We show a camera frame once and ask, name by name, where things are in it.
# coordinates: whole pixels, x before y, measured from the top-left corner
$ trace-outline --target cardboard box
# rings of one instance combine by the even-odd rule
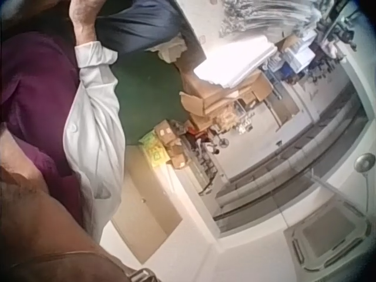
[[[231,128],[235,127],[239,123],[239,117],[236,115],[234,105],[226,106],[219,114],[216,116],[216,124],[220,128],[221,132],[226,132]]]
[[[219,85],[214,85],[205,80],[199,79],[194,74],[193,70],[182,72],[181,76],[184,92],[203,99],[205,107],[208,108],[224,97],[236,92],[238,89],[251,85],[260,72],[260,70],[255,70],[237,87],[226,89]]]
[[[168,121],[164,120],[154,127],[154,130],[160,139],[160,141],[167,146],[170,142],[177,139],[177,135],[174,133]]]
[[[291,34],[285,39],[278,42],[276,45],[278,47],[278,51],[283,53],[287,48],[293,46],[297,42],[299,42],[299,37],[297,37],[295,34]]]
[[[216,112],[228,104],[234,102],[234,100],[239,97],[241,93],[248,93],[246,100],[251,103],[253,101],[253,96],[256,97],[258,101],[263,101],[271,92],[273,91],[273,86],[267,79],[265,74],[256,70],[252,75],[246,79],[237,89],[232,89],[232,92],[228,93],[227,96],[222,95],[188,95],[184,92],[180,93],[180,100],[182,102],[183,108],[186,111],[196,115],[196,116],[216,116]]]
[[[213,119],[210,116],[196,116],[194,114],[190,114],[190,120],[195,125],[195,128],[199,131],[205,131],[209,127],[213,125]]]
[[[188,160],[184,154],[181,154],[171,157],[171,164],[174,169],[184,169],[188,164]]]
[[[193,95],[188,95],[184,92],[180,92],[180,100],[182,102],[183,108],[186,111],[196,115],[196,116],[209,116],[213,115],[214,112],[222,107],[225,107],[229,103],[232,103],[235,98],[239,96],[239,92],[235,93],[236,95],[229,95],[228,97],[219,100],[218,102],[210,105],[209,107],[206,106],[205,100],[202,98],[198,98]]]
[[[178,143],[173,144],[166,148],[167,154],[169,154],[172,166],[174,169],[182,169],[187,165],[188,158],[184,154],[184,149],[182,145]]]
[[[271,94],[274,89],[273,85],[270,83],[270,81],[262,71],[259,71],[256,79],[253,80],[253,83],[250,87],[253,95],[259,102],[265,100],[265,98],[269,96],[269,94]]]
[[[239,98],[242,99],[246,105],[249,105],[253,101],[257,100],[256,96],[252,92],[251,86],[241,89],[239,91]]]

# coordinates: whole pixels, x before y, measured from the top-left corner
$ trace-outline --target stack of white paper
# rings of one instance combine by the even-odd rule
[[[200,79],[233,88],[276,51],[266,36],[255,36],[221,46],[208,54],[194,72]]]

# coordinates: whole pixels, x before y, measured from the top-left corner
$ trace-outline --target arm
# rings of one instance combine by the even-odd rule
[[[47,184],[42,173],[20,148],[20,146],[26,146],[27,144],[12,136],[3,124],[1,124],[1,127],[0,177],[8,183],[16,183],[22,187],[38,187],[48,193]]]

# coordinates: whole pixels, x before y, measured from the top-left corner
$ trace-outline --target hand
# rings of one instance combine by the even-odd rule
[[[75,30],[76,44],[96,41],[95,19],[106,0],[71,0],[69,17]]]
[[[71,0],[69,17],[73,25],[94,26],[96,16],[106,0]]]

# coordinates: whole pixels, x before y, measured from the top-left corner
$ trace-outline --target dark blue pants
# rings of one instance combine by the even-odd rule
[[[104,46],[121,55],[171,40],[179,33],[181,22],[169,0],[134,0],[129,9],[98,17],[96,31]]]

